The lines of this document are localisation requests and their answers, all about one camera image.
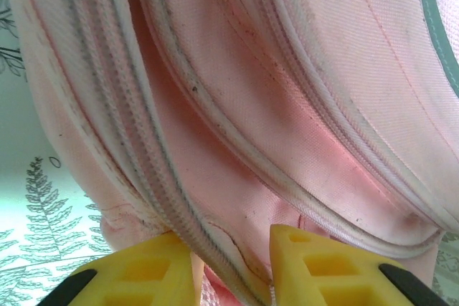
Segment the fern leaf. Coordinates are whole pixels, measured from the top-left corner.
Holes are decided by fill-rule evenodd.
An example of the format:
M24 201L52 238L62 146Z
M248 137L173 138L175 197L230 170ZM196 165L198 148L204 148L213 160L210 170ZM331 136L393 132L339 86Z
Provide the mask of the fern leaf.
M34 244L34 245L19 245L19 248L25 252L42 252L49 253L59 251L55 243L51 244Z
M72 206L67 207L63 211L60 211L59 213L55 214L49 219L49 224L51 226L60 224L63 220L65 220L70 215L71 211L72 211Z
M112 253L112 250L110 249L110 247L105 246L105 245L89 244L88 246L94 252L100 252L100 253L103 253L103 254L111 254Z
M32 212L32 213L42 213L43 212L43 207L41 204L28 204L27 208Z
M35 233L43 233L43 232L49 232L50 229L49 229L49 225L46 224L46 225L37 225L37 224L28 224L27 225L27 228L32 231L32 232L35 232Z
M39 180L42 176L43 176L43 170L42 170L42 168L40 166L40 168L38 168L35 171L35 181Z
M0 240L7 238L13 231L13 229L7 229L6 231L0 232Z
M21 304L14 300L8 300L5 302L4 306L21 306Z
M9 295L11 294L11 291L13 290L14 288L13 287L10 287L10 288L2 288L0 290L0 301L2 301L3 299L6 299L7 297L9 297Z
M37 187L34 186L33 184L27 184L27 185L26 185L26 190L27 190L30 194L32 194L32 195L35 195L35 194L37 194L37 192L38 192Z
M12 281L19 279L24 274L25 271L26 271L26 267L1 270L0 271L0 289L8 285Z
M60 260L60 255L58 254L49 254L47 256L37 256L36 254L25 254L21 256L30 263L37 264L37 263L48 263L48 262L55 262Z
M52 276L51 270L48 268L38 268L31 269L27 271L27 278L31 279L33 277L43 277L43 276Z
M100 220L102 219L101 215L88 215L87 217L96 222L100 222Z
M66 265L61 265L60 267L57 267L56 270L58 272L72 272L76 270L77 268L81 267L82 265L91 262L93 260L92 257L84 258L84 259L78 259L75 260L69 264Z
M456 240L459 240L459 234L450 232L447 232L442 238L442 242L444 243L455 242Z
M91 209L91 210L93 210L93 211L98 211L98 210L99 210L98 207L97 207L95 204L88 204L88 205L86 206L86 208L87 208L87 209Z
M102 237L102 236L91 236L91 238L93 238L93 241L100 244L100 245L104 245L104 244L107 244L107 242L105 241L105 239Z
M24 238L29 242L49 242L54 240L52 234L25 234Z
M0 259L0 269L3 268L3 267L6 267L8 264L13 263L18 258L19 258L19 256L15 254L15 255L7 256L7 257L5 257L3 259Z
M64 279L67 277L66 274L62 274L60 276L53 276L53 277L50 277L47 281L48 282L54 282L54 284L52 286L49 286L49 287L45 287L44 290L53 290L59 283L61 283L62 281L64 281Z
M18 301L27 301L27 300L31 300L32 297L26 293L20 293L20 292L16 292L15 290L9 295L9 299L10 299L10 302L13 302L13 300L11 299L16 299Z
M51 188L52 188L52 183L48 182L43 188L39 190L38 192L39 196L43 197L47 195L51 191Z
M62 234L64 232L66 232L66 231L74 229L78 225L78 223L80 222L81 218L82 217L80 216L78 218L75 218L75 219L67 222L65 225L60 225L59 227L57 227L55 229L55 233L56 234Z
M28 218L28 220L30 220L30 222L33 222L35 224L39 224L39 223L48 221L46 219L46 216L44 215L26 215L26 217Z
M49 193L46 198L44 198L42 205L43 207L48 207L54 201L56 201L57 197L59 196L59 190L55 189L53 192Z
M100 227L90 227L89 230L92 232L95 232L97 234L102 234L102 231L100 230Z
M43 188L43 186L48 182L48 177L47 176L41 176L40 178L37 179L35 182L35 185L37 188Z
M33 193L27 193L26 194L26 199L31 204L39 204L40 203L40 197L38 197L37 195L35 195Z
M75 242L64 249L60 250L60 254L62 256L66 256L68 254L72 254L73 252L77 251L78 249L81 249L87 244L87 240L82 240L81 242Z
M0 243L0 251L6 250L17 243L19 243L17 240L10 240L9 242Z
M41 282L22 280L19 281L19 283L16 285L16 288L18 290L38 290L43 288L43 284Z
M53 215L57 211L59 211L62 206L64 206L65 202L67 202L68 199L62 199L59 201L54 202L53 204L49 205L49 207L44 209L44 212L46 215Z
M72 232L67 235L57 236L56 244L61 247L63 245L68 244L69 242L76 240L77 238L81 238L82 236L86 236L86 233L85 232Z

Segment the stitching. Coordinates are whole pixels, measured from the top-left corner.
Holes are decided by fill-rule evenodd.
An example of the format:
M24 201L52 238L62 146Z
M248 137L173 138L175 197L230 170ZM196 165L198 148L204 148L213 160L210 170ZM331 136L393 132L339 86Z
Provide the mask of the stitching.
M386 40L387 42L387 45L389 46L389 48L391 49L392 51L392 54L394 55L394 58L395 60L397 61L397 64L399 65L399 68L400 70L402 71L402 74L404 75L406 81L408 82L408 85L410 86L411 88L411 91L413 92L413 94L415 95L416 97L416 100L417 102L419 103L419 105L421 106L422 108L422 111L424 112L424 114L426 115L427 119L430 121L431 125L433 126L433 128L435 129L435 131L439 134L439 136L442 138L442 140L446 143L446 146L450 149L451 153L454 155L454 158L456 159L456 161L459 163L459 158L458 156L455 154L453 148L451 147L451 145L449 144L449 142L446 140L445 136L440 132L440 130L438 129L438 127L436 126L436 124L434 124L432 118L430 117L430 115L427 113L427 110L425 109L424 105L421 103L419 97L417 96L417 93L415 92L413 86L412 86L412 83L410 82L410 79L407 75L407 73L405 72L404 70L404 67L399 59L399 57L397 56L397 53L395 52L395 49L394 49L394 46L393 44L391 43L390 39L389 39L389 36L387 35L387 33L385 32L384 30L384 27L382 26L380 20L378 19L378 16L376 15L372 5L370 4L370 1L369 0L365 0L366 2L366 5L368 6L370 12L372 13L372 16L375 20L375 22L377 23L378 27L379 27L379 30L381 31L382 35L384 36L384 39Z
M264 282L269 282L267 281L264 277L260 276L258 274L258 272L256 272L253 268L252 268L252 265L249 263L249 261L247 260L247 258L245 258L244 254L242 253L242 249L239 248L239 246L236 244L236 241L233 239L232 236L230 236L230 233L224 229L223 227L221 227L220 225L214 223L212 220L208 219L207 222L209 223L210 226L213 226L213 227L216 227L218 228L220 231L222 231L223 233L225 233L229 240L231 240L231 242L233 243L233 245L236 247L236 250L239 252L240 256L242 257L242 261L244 261L246 267L255 275L257 276L258 278L260 278L261 280L263 280ZM265 265L265 266L269 266L271 267L271 264L270 263L267 263L267 262L263 262L261 259L260 259L260 262Z
M298 89L297 84L291 79L290 75L286 72L286 69L284 68L283 64L279 62L274 56L269 55L264 50L265 44L260 38L259 32L252 25L252 22L250 21L250 16L248 14L248 10L246 6L243 4L242 0L236 0L236 2L233 2L233 0L217 0L217 1L224 9L224 13L226 14L226 18L227 18L229 25L234 29L240 41L244 44L245 48L251 53L252 57L257 61L258 66L263 71L265 71L268 74L268 76L276 83L276 85L282 88L286 92L286 94L291 93L292 87L295 88L295 92L299 92L303 94ZM244 15L248 18L248 21L250 22L250 24L244 24L241 21L241 19L235 14L234 11L229 11L230 6L240 7ZM234 19L237 22L238 26L235 25L231 19ZM244 36L242 32L246 33L245 36L247 35L249 36L247 40L244 40L242 38ZM308 105L305 104L305 102L307 102L305 97L301 98L302 101L299 100L297 97L292 97L290 100L293 101L301 110L308 111ZM320 121L321 121L320 124L316 122L316 125L321 126L321 128L324 128L324 124L322 120ZM327 138L331 143L341 145L339 140L334 135L328 134Z
M452 80L454 85L457 87L457 89L459 89L458 81L456 80L453 74L453 71L451 71L448 59L446 58L445 52L443 51L443 45L440 44L440 39L438 38L438 33L437 33L437 26L435 25L433 21L432 7L430 6L430 2L426 0L426 2L423 2L422 5L424 6L425 11L427 12L427 16L425 16L425 18L427 21L429 21L430 28L432 29L431 31L432 34L430 35L430 37L437 44L435 47L436 48L435 50L441 57L442 66L445 69L445 72L447 72L447 74L449 75L448 79Z
M48 34L48 32L46 30L46 27L44 25L42 25L42 19L41 19L40 15L39 15L38 10L35 9L35 4L34 4L33 0L24 0L24 1L27 4L27 5L24 5L24 9L28 9L30 7L32 9L32 13L34 14L34 21L32 21L32 18L30 16L27 16L28 20L29 20L29 23L31 25L37 25L42 30L42 33L43 33L44 37L41 36L41 33L37 33L36 37L37 37L37 40L39 41L39 43L43 47L48 47L46 49L46 52L47 52L46 54L48 55L49 65L52 68L52 71L57 75L57 70L56 70L56 68L57 68L65 76L65 69L64 69L59 57L57 55L54 56L53 53L50 52L50 50L53 50L53 43L52 43L52 40L51 40L51 36ZM66 88L63 85L63 81L59 80L57 82L57 84L59 85L60 90L61 90L62 94L65 96L65 98L67 100L71 100L73 98L73 96L69 96L68 95L68 92L67 92ZM77 119L81 120L82 114L80 113L80 111L77 111L77 108L75 108L74 102L69 101L67 104L69 105L70 110L72 111L73 115ZM105 152L105 156L108 156L108 152L106 151L106 149L103 146L101 146L102 144L100 143L100 141L99 141L98 137L95 135L95 133L93 131L91 131L90 129L89 129L90 133L88 132L88 129L86 128L87 123L86 123L86 125L81 125L80 124L79 126L82 128L82 131L86 134L86 136L90 139L91 146L95 150L97 150L97 152L100 152L97 149L97 147L100 145L100 147L102 148L102 151ZM114 162L108 161L105 156L100 156L100 157L104 160L104 162L105 162L105 164L107 166L110 166L110 165L114 164ZM117 171L117 175L122 176L122 173L121 173L119 167L117 167L117 165L114 165L114 170ZM132 184L129 181L123 182L122 186L124 186L124 187L126 187L128 189L129 194L131 194L134 197L136 197L135 196L136 195L136 190L134 189L134 187L132 186Z

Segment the fern print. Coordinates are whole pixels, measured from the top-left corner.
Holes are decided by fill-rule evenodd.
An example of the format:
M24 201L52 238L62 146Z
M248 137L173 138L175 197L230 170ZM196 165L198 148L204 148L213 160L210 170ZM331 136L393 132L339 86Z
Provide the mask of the fern print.
M32 297L28 294L16 292L15 288L24 276L26 268L20 267L0 271L0 305L20 306Z
M54 288L58 286L64 279L69 277L69 275L74 272L77 268L81 267L84 264L87 264L94 259L98 259L103 257L104 255L96 255L96 256L89 256L89 257L79 257L75 259L69 259L66 262L59 262L64 263L58 267L55 267L54 274L51 277L47 278L47 286L43 287L42 290L46 292L41 297L37 298L37 301L40 302L44 299Z
M97 206L95 204L88 204L86 208L97 212L97 214L91 214L88 217L97 224L100 224L101 215ZM107 242L103 238L102 232L100 231L100 227L90 227L89 230L93 233L91 234L91 239L93 240L93 243L89 243L89 247L94 252L100 252L101 254L110 254L112 250L110 249L110 247L108 247Z
M445 295L442 291L438 278L435 276L433 277L432 290L444 301L446 301L449 306L459 306L459 300Z
M52 189L52 182L43 174L42 159L35 158L27 170L27 208L33 215L27 215L31 234L25 239L30 245L19 245L29 254L21 258L38 264L64 259L87 244L83 231L75 231L82 217L69 220L72 206L65 206L68 199L59 199L59 190Z
M18 37L9 0L0 0L0 29L7 30L14 37Z
M7 30L15 39L18 37L8 0L0 0L0 30ZM25 76L24 61L19 48L0 47L0 74L7 67L13 75L17 77Z
M9 249L10 247L16 245L18 243L17 240L5 240L8 236L13 232L13 229L9 229L7 231L0 232L0 252ZM19 255L9 255L5 258L0 259L0 269L5 267L8 264L13 263L19 258Z
M457 240L459 240L459 234L454 234L450 232L447 232L442 238L442 242L444 243L455 242Z

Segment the zipper teeth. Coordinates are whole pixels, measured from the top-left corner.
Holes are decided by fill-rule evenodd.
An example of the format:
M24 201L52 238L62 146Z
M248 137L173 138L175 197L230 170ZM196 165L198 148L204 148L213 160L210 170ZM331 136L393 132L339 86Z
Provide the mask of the zipper teeth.
M141 0L144 9L148 9L148 2L146 0ZM156 13L160 11L167 11L164 4L166 3L165 0L160 0L160 6L155 8ZM147 24L151 25L151 19L147 19ZM198 254L202 254L202 258L204 261L220 276L226 277L225 280L226 285L233 291L239 292L240 297L244 297L247 299L251 305L264 305L265 303L254 293L252 292L247 280L243 278L240 271L233 263L233 261L227 256L223 249L221 249L215 241L211 234L206 231L205 232L205 240L196 239L189 241L190 247L195 249L196 247L199 248L197 251Z
M279 189L294 190L296 194L303 193L304 190L291 178L287 177L282 171L278 169L273 162L269 161L264 157L256 148L247 142L241 133L237 131L232 124L225 119L223 114L221 114L217 105L214 104L213 99L205 90L205 87L200 83L199 78L195 75L193 67L189 65L187 61L187 56L179 48L178 39L175 36L174 29L169 23L169 14L167 14L168 9L165 5L166 0L148 0L148 3L152 3L154 11L146 11L146 13L154 12L156 16L159 16L160 19L150 18L147 20L149 25L151 23L158 22L158 27L164 31L162 32L163 39L165 39L165 50L171 50L167 52L166 55L176 56L180 55L184 62L181 60L175 60L175 68L177 68L177 73L179 74L178 83L182 87L185 86L185 89L191 89L194 86L197 86L198 92L192 92L190 100L199 106L199 109L204 110L205 116L204 119L209 123L211 128L214 128L220 139L230 148L233 149L233 153L242 160L242 162L249 166L252 171L260 177L262 183L264 183L270 190L273 190L279 197L286 199L290 204L296 207L300 212L308 214L308 217L320 227L325 227L329 232L334 234L336 237L343 239L345 242L352 243L355 246L363 247L368 249L370 246L362 243L361 238L365 236L368 240L371 240L373 243L378 243L377 247L372 247L371 250L378 252L386 256L394 256L394 252L397 252L399 257L410 257L410 253L413 252L422 252L422 247L419 246L410 246L405 248L405 250L400 249L398 245L390 244L377 237L364 232L357 226L354 226L349 221L339 216L336 212L327 209L327 207L322 204L319 200L313 197L313 195L306 193L308 198L307 204L315 209L315 214L311 214L310 207L306 208L304 197L301 198L298 195L291 196L286 198L285 194L280 193ZM249 151L250 157L247 157L241 154L240 151Z
M366 155L359 150L355 145L352 139L350 139L348 136L346 136L344 129L338 124L337 120L333 118L333 115L331 114L330 110L326 107L326 105L322 102L320 95L318 92L316 92L316 85L314 85L309 79L307 78L302 78L299 77L300 74L298 74L298 70L302 70L301 63L296 59L295 57L295 52L294 48L290 45L290 41L286 36L286 33L283 30L281 20L277 15L276 12L276 5L274 0L257 0L258 4L260 5L260 8L263 11L263 14L265 18L267 19L270 29L275 37L275 39L278 42L279 47L282 47L282 52L283 52L283 58L285 61L288 63L288 66L290 67L290 70L292 71L297 71L294 72L295 76L295 81L300 85L301 90L303 94L307 97L308 100L310 100L312 106L314 106L315 109L318 111L318 115L322 118L324 123L326 123L330 129L335 133L335 136L338 138L340 142L344 144L344 146L350 151L351 154L356 156L356 158L364 162L363 164L365 167L371 171L374 175L378 177L380 181L382 181L383 185L388 186L389 189L391 190L397 190L390 182L387 181L385 177L380 173L380 171L376 168L376 166L369 161L369 159L366 157ZM412 204L416 209L421 211L419 207L415 206L409 199L407 199L404 195L400 194L400 192L397 192L401 197L403 197L407 202ZM423 211L422 213L424 216L430 219L430 217L425 214ZM419 247L419 253L423 252L424 249L422 245L417 245L417 246L410 246L410 247L401 247L400 245L389 245L389 249L386 246L386 249L382 249L381 243L377 244L377 242L381 242L381 239L378 239L375 236L372 236L371 234L368 234L361 229L355 227L353 224L349 223L347 220L342 218L337 214L339 218L341 218L341 223L344 221L348 226L348 228L341 228L340 231L341 233L336 229L336 224L332 224L330 219L326 219L325 216L322 216L322 214L317 215L309 215L309 218L311 221L319 225L320 227L326 227L329 231L331 230L335 236L337 236L339 239L342 239L348 243L351 243L353 245L356 245L358 247L363 247L365 249L370 249L373 252L387 255L387 256L394 256L394 249L397 250L399 253L400 257L411 257L413 251L415 250L415 247ZM355 231L360 232L361 235L365 236L367 239L369 239L371 242L374 244L365 244L362 243L359 239L355 238L354 233ZM435 239L437 238L437 233L433 234L427 242L434 242Z
M92 23L97 28L93 36L98 40L99 47L104 47L107 52L111 51L111 47L116 47L116 42L111 42L110 38L113 33L107 33L107 23L102 23L100 18L110 18L105 14L98 13L99 6L98 0L91 0L94 4L91 13ZM117 18L116 11L113 10L113 17ZM131 163L136 167L136 172L141 180L142 186L147 191L142 193L147 198L153 208L163 217L168 225L184 240L198 255L205 261L212 262L213 268L217 272L225 272L227 275L228 270L232 275L232 280L237 282L233 285L233 290L250 291L236 267L231 263L224 252L219 248L216 241L210 236L209 231L204 226L204 221L200 219L197 210L193 207L191 201L187 197L183 188L181 187L178 177L169 159L166 150L166 144L163 139L161 129L156 115L156 109L151 109L148 102L140 91L138 80L141 78L133 65L130 69L126 70L126 66L120 67L117 64L117 59L113 57L119 56L120 52L113 52L115 54L105 55L105 66L113 69L112 73L97 74L97 83L100 91L103 94L105 103L109 105L108 111L114 119L114 125L118 131L118 136L123 142ZM128 53L128 48L123 50L123 57L131 61ZM117 75L118 78L106 77L107 75ZM122 78L129 78L131 80L123 81ZM135 85L136 92L130 90L130 87ZM139 110L147 112L151 115L151 122L149 128L146 128L145 123L138 123L136 114ZM151 147L151 140L144 138L143 134L155 133L156 140L154 140L155 147ZM253 295L251 296L255 305L264 305L264 303Z

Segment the pink fabric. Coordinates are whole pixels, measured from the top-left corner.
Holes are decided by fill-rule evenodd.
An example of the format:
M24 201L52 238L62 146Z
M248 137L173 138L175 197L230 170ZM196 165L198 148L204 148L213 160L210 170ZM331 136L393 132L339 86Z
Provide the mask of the pink fabric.
M106 29L118 30L112 0L99 1ZM130 63L146 71L142 92L154 100L171 164L252 297L268 303L271 224L396 257L431 283L438 240L459 227L459 100L420 0L113 2L129 47L140 52L132 62L119 42L114 61L126 74ZM44 130L102 211L109 244L118 250L169 230L88 86L85 54L103 61L106 48L78 51L65 0L11 5ZM133 85L129 77L105 76ZM304 90L319 80L329 91L320 106ZM146 121L148 110L132 101ZM326 124L331 109L349 121L350 140L374 154L374 166L396 171L393 184ZM153 145L153 133L144 134ZM209 267L205 274L202 305L239 304Z

